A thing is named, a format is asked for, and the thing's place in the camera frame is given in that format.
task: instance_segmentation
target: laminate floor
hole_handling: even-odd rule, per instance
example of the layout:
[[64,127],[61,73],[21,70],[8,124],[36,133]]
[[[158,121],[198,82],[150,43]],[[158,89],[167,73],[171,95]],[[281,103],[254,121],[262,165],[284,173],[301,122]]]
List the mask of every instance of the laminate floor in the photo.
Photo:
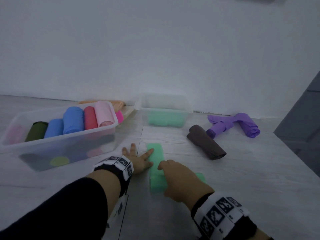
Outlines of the laminate floor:
[[[19,112],[72,104],[75,102],[0,96],[0,135]],[[210,127],[206,117],[193,113],[181,129],[162,128],[143,126],[141,114],[134,112],[117,127],[113,152],[42,172],[34,172],[11,154],[0,154],[0,229],[85,176],[98,161],[120,155],[123,146],[136,143],[142,154],[146,143],[157,142],[166,159],[203,173],[216,191],[246,206],[251,219],[274,239],[320,239],[320,178],[273,134],[279,121],[254,120],[261,130],[256,138],[246,137],[235,125],[215,140],[227,155],[210,161],[186,138],[192,125]],[[195,239],[187,208],[162,194],[150,194],[148,172],[131,179],[128,193],[120,240]]]

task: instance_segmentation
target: transparent container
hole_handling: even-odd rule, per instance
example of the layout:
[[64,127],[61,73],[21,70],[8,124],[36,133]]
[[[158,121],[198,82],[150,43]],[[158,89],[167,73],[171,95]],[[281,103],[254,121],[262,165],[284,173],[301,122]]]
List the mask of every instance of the transparent container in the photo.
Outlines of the transparent container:
[[[115,132],[118,119],[112,104],[108,101],[106,103],[114,118],[112,125],[28,142],[24,141],[34,122],[49,122],[51,119],[62,118],[71,106],[19,113],[12,119],[1,138],[1,151],[17,155],[35,171],[51,169],[113,151],[116,147]],[[94,104],[74,106],[84,109]]]
[[193,113],[184,95],[142,93],[134,108],[142,111],[143,125],[183,127]]

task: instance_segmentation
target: right hand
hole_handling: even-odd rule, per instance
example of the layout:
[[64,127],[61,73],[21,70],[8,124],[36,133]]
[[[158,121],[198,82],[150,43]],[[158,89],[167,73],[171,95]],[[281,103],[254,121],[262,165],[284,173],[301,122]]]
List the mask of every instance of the right hand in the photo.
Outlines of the right hand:
[[174,160],[160,162],[158,170],[163,170],[168,184],[164,196],[176,202],[183,202],[190,210],[198,199],[207,193],[214,192],[194,172]]

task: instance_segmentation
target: wristband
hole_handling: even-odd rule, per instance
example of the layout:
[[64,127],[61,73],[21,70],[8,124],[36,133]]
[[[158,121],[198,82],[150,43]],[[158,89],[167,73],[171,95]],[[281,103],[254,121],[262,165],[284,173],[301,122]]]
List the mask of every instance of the wristband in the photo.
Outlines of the wristband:
[[215,192],[200,200],[203,203],[194,214],[194,222],[207,238],[222,240],[235,236],[242,240],[255,234],[257,226],[247,217],[249,211],[234,198]]
[[112,172],[118,177],[121,186],[119,197],[123,196],[128,189],[131,175],[134,171],[133,163],[125,156],[111,156],[94,166],[94,171],[101,169]]

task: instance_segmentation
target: hand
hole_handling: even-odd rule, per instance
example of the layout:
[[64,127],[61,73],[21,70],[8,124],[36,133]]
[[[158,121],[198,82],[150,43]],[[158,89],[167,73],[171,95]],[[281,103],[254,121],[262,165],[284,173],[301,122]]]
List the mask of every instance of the hand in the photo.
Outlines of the hand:
[[193,171],[174,160],[160,162],[158,170],[163,170],[168,184],[164,196],[183,202],[190,210],[202,196],[214,192]]
[[141,173],[153,165],[153,162],[147,161],[152,153],[153,148],[137,157],[136,145],[134,143],[131,144],[130,153],[128,153],[125,147],[122,148],[122,155],[126,156],[133,163],[133,174]]

